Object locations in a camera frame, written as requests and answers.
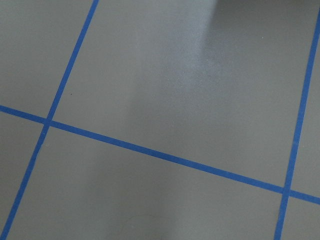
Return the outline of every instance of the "gray painted surface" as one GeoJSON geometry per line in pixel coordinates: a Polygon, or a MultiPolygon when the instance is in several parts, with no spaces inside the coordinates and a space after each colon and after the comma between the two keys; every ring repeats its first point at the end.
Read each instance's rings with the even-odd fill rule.
{"type": "MultiPolygon", "coordinates": [[[[90,1],[0,3],[0,104],[46,117],[90,1]]],[[[319,2],[101,0],[54,120],[283,186],[319,2]]],[[[292,188],[320,197],[317,53],[292,188]]],[[[41,124],[0,113],[0,229],[41,124]]],[[[272,240],[281,195],[51,128],[8,240],[272,240]]],[[[318,239],[289,199],[283,239],[318,239]]]]}

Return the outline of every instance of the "glossy floor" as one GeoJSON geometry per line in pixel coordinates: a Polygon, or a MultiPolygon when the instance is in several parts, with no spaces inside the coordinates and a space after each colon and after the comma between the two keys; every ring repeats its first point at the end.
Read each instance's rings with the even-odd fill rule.
{"type": "Polygon", "coordinates": [[[0,240],[320,238],[319,2],[91,4],[0,2],[0,240]]]}

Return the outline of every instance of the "gray floor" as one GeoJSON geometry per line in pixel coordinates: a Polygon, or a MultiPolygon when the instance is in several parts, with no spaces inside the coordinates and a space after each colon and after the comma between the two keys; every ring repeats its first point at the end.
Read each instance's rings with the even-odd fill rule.
{"type": "MultiPolygon", "coordinates": [[[[0,2],[0,105],[47,117],[90,6],[0,2]]],[[[283,187],[319,6],[100,0],[53,120],[283,187]]],[[[317,198],[319,64],[291,186],[317,198]]],[[[0,229],[42,127],[0,112],[0,229]]],[[[0,240],[272,240],[281,198],[50,127],[0,240]]],[[[281,239],[319,239],[319,222],[290,197],[281,239]]]]}

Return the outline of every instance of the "gray square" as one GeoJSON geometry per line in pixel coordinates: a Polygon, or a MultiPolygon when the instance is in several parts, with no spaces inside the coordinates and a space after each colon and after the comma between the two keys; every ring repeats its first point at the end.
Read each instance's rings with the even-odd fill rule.
{"type": "Polygon", "coordinates": [[[0,104],[46,117],[91,1],[0,1],[0,104]]]}
{"type": "Polygon", "coordinates": [[[282,240],[320,239],[320,206],[290,198],[287,206],[282,240]]]}
{"type": "Polygon", "coordinates": [[[0,230],[2,231],[42,125],[0,112],[0,230]]]}
{"type": "Polygon", "coordinates": [[[280,199],[50,128],[7,239],[272,239],[280,199]]]}
{"type": "Polygon", "coordinates": [[[282,186],[318,9],[102,0],[54,119],[282,186]]]}

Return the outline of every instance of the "blue tape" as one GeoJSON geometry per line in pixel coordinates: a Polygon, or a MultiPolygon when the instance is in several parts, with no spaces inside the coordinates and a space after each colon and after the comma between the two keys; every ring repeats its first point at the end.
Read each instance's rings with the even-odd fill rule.
{"type": "Polygon", "coordinates": [[[312,70],[315,62],[315,56],[316,56],[317,45],[319,40],[319,33],[320,33],[320,10],[317,16],[315,30],[314,30],[312,44],[311,44],[309,58],[308,58],[308,63],[306,66],[300,106],[299,106],[298,116],[296,120],[290,158],[289,158],[289,163],[288,163],[288,168],[286,172],[284,188],[283,188],[283,193],[282,193],[282,198],[280,203],[279,217],[278,217],[278,221],[277,221],[275,232],[274,232],[274,240],[281,239],[281,235],[284,227],[287,205],[288,205],[288,200],[291,192],[290,189],[291,189],[292,179],[294,176],[295,164],[296,164],[296,159],[298,154],[299,141],[300,141],[302,126],[304,122],[305,112],[306,112],[312,70]]]}
{"type": "Polygon", "coordinates": [[[10,107],[6,107],[6,106],[2,106],[2,105],[0,105],[0,112],[11,114],[11,115],[23,118],[23,119],[31,120],[31,121],[39,123],[39,124],[44,124],[45,120],[46,120],[44,117],[36,116],[36,115],[30,114],[30,113],[26,113],[24,111],[15,110],[10,107]]]}
{"type": "MultiPolygon", "coordinates": [[[[46,120],[43,117],[35,116],[35,115],[29,114],[29,113],[26,113],[26,112],[23,112],[23,111],[19,111],[19,110],[16,110],[16,109],[13,109],[13,108],[9,108],[9,107],[6,107],[6,106],[1,106],[1,105],[0,105],[0,112],[11,114],[11,115],[14,115],[14,116],[17,116],[17,117],[21,117],[21,118],[24,118],[24,119],[27,119],[27,120],[30,120],[30,121],[34,121],[34,122],[37,122],[37,123],[38,123],[38,119],[41,119],[41,121],[45,121],[46,120]]],[[[115,138],[111,138],[111,137],[108,137],[108,136],[104,136],[104,135],[101,135],[101,134],[98,134],[98,133],[87,131],[87,130],[84,130],[84,129],[81,129],[81,128],[77,128],[77,127],[74,127],[74,126],[63,124],[63,123],[57,122],[57,121],[52,121],[50,123],[50,126],[53,127],[53,128],[57,128],[57,129],[60,129],[60,130],[64,130],[64,131],[73,133],[73,134],[81,135],[81,136],[84,136],[86,138],[94,139],[94,140],[97,140],[97,141],[101,141],[101,142],[108,143],[108,144],[113,144],[113,145],[118,146],[118,147],[122,147],[122,148],[125,148],[125,149],[136,151],[136,152],[139,152],[139,153],[142,153],[142,154],[147,154],[145,152],[154,152],[154,154],[151,155],[151,156],[154,156],[154,157],[157,157],[157,158],[160,158],[160,159],[163,159],[163,158],[161,158],[161,155],[157,155],[157,153],[161,153],[161,154],[164,154],[166,156],[171,156],[171,155],[163,153],[163,152],[158,152],[158,151],[155,151],[155,150],[152,150],[152,149],[148,149],[148,148],[145,148],[145,147],[142,147],[142,146],[138,146],[138,145],[135,145],[135,144],[132,144],[132,143],[128,143],[128,142],[121,141],[121,140],[118,140],[118,139],[115,139],[115,138]],[[139,150],[141,148],[145,149],[145,151],[144,152],[137,151],[137,150],[139,150]]],[[[187,161],[189,163],[192,162],[192,161],[180,158],[180,157],[178,157],[178,159],[187,161]]],[[[191,165],[185,165],[185,164],[182,164],[182,165],[190,167],[190,168],[194,168],[191,165]]],[[[266,182],[262,182],[262,181],[259,181],[259,180],[256,180],[256,179],[252,179],[252,178],[248,178],[248,177],[245,177],[245,176],[241,176],[241,175],[238,175],[238,174],[235,174],[235,173],[232,173],[232,172],[228,172],[228,171],[220,170],[220,169],[217,169],[217,168],[214,168],[214,167],[210,167],[210,166],[207,166],[207,165],[204,165],[204,164],[200,164],[200,165],[202,165],[204,168],[207,168],[207,169],[215,169],[215,170],[219,170],[219,172],[222,171],[224,174],[221,174],[219,176],[221,176],[223,178],[225,178],[226,176],[234,176],[234,175],[236,175],[236,176],[239,176],[239,179],[244,178],[244,179],[250,180],[252,183],[255,183],[255,184],[250,184],[250,185],[253,185],[253,186],[256,186],[256,187],[259,187],[259,188],[263,188],[263,189],[268,189],[270,191],[273,191],[273,192],[276,192],[276,193],[279,193],[279,194],[282,194],[282,192],[283,192],[283,188],[280,187],[280,186],[277,186],[277,185],[272,185],[272,184],[269,184],[269,183],[266,183],[266,182]]],[[[214,171],[211,171],[211,172],[205,171],[205,172],[216,175],[214,173],[214,171]]],[[[246,181],[239,181],[238,178],[229,177],[229,179],[247,184],[246,181]]],[[[307,202],[310,202],[310,203],[314,203],[314,204],[320,205],[320,197],[308,195],[308,194],[305,194],[305,193],[302,193],[302,192],[299,192],[299,191],[291,190],[290,191],[290,197],[297,198],[297,199],[300,199],[300,200],[304,200],[304,201],[307,201],[307,202]]]]}
{"type": "Polygon", "coordinates": [[[214,174],[217,176],[221,176],[227,179],[231,179],[231,180],[235,180],[241,183],[245,183],[245,184],[249,184],[252,186],[256,186],[262,189],[266,189],[269,191],[273,191],[276,193],[282,193],[283,188],[277,185],[273,185],[267,182],[263,182],[260,180],[256,180],[250,177],[246,177],[246,176],[242,176],[239,174],[235,174],[233,172],[229,172],[229,171],[225,171],[225,170],[221,170],[212,166],[207,166],[195,161],[190,161],[181,157],[177,157],[177,156],[173,156],[167,153],[163,153],[160,151],[156,151],[150,148],[146,148],[143,146],[139,146],[139,145],[135,145],[133,143],[129,143],[126,141],[122,141],[122,140],[118,140],[109,136],[104,136],[98,133],[94,133],[91,131],[87,131],[87,130],[83,130],[81,128],[77,128],[74,126],[70,126],[67,124],[63,124],[57,121],[52,121],[51,122],[51,126],[57,129],[61,129],[70,133],[74,133],[77,135],[81,135],[90,139],[95,139],[104,143],[108,143],[108,144],[112,144],[124,149],[129,149],[138,153],[142,153],[142,154],[146,154],[152,157],[156,157],[159,159],[163,159],[172,163],[176,163],[176,164],[180,164],[189,168],[193,168],[193,169],[197,169],[206,173],[210,173],[210,174],[214,174]]]}
{"type": "Polygon", "coordinates": [[[290,191],[290,197],[296,198],[296,199],[300,199],[300,200],[304,200],[313,204],[318,204],[320,205],[320,197],[316,197],[316,196],[312,196],[312,195],[308,195],[302,192],[298,192],[298,191],[290,191]]]}
{"type": "MultiPolygon", "coordinates": [[[[76,41],[76,44],[74,46],[74,49],[72,51],[72,54],[71,54],[70,60],[68,62],[68,65],[67,65],[67,67],[65,69],[65,72],[63,74],[63,77],[62,77],[62,80],[61,80],[60,85],[58,87],[58,90],[57,90],[57,92],[55,94],[55,97],[54,97],[54,100],[52,102],[52,105],[51,105],[51,108],[49,110],[47,118],[44,119],[44,121],[43,121],[43,119],[36,118],[34,115],[31,115],[31,114],[28,114],[28,113],[23,113],[23,112],[20,112],[20,111],[15,111],[14,112],[17,115],[19,115],[19,117],[31,118],[33,120],[41,120],[41,121],[43,121],[42,123],[44,125],[43,125],[43,128],[41,130],[41,134],[40,134],[40,136],[38,138],[38,141],[36,143],[36,146],[34,148],[34,151],[32,153],[32,156],[30,158],[29,164],[28,164],[28,166],[26,168],[26,171],[24,173],[22,182],[20,184],[20,188],[19,188],[19,190],[18,190],[18,192],[16,194],[16,197],[14,199],[13,205],[12,205],[10,213],[9,213],[9,216],[8,216],[6,222],[5,222],[3,231],[2,231],[1,236],[0,236],[0,240],[6,240],[8,234],[9,234],[10,228],[12,226],[12,223],[13,223],[13,221],[15,219],[17,210],[19,208],[21,199],[22,199],[22,197],[24,195],[24,192],[26,190],[26,187],[28,185],[31,173],[32,173],[32,171],[33,171],[33,169],[35,167],[37,156],[38,156],[39,151],[41,149],[41,146],[44,143],[45,138],[47,136],[47,133],[48,133],[48,130],[49,130],[49,127],[50,127],[50,123],[51,123],[51,121],[52,121],[52,119],[54,117],[54,114],[55,114],[56,109],[58,107],[59,101],[60,101],[61,96],[62,96],[62,94],[64,92],[66,83],[68,81],[68,78],[70,76],[71,70],[72,70],[72,68],[74,66],[74,63],[76,61],[78,52],[79,52],[80,47],[82,45],[82,42],[83,42],[83,40],[85,38],[85,35],[87,33],[87,30],[88,30],[88,27],[89,27],[90,22],[92,20],[92,17],[93,17],[93,15],[95,13],[95,10],[96,10],[96,7],[98,5],[98,2],[99,2],[99,0],[93,0],[93,2],[92,2],[92,5],[91,5],[90,10],[88,12],[88,15],[87,15],[87,17],[85,19],[84,25],[83,25],[83,27],[81,29],[80,35],[79,35],[79,37],[78,37],[78,39],[76,41]]],[[[8,109],[8,108],[2,107],[1,109],[3,111],[10,112],[10,109],[8,109]]]]}

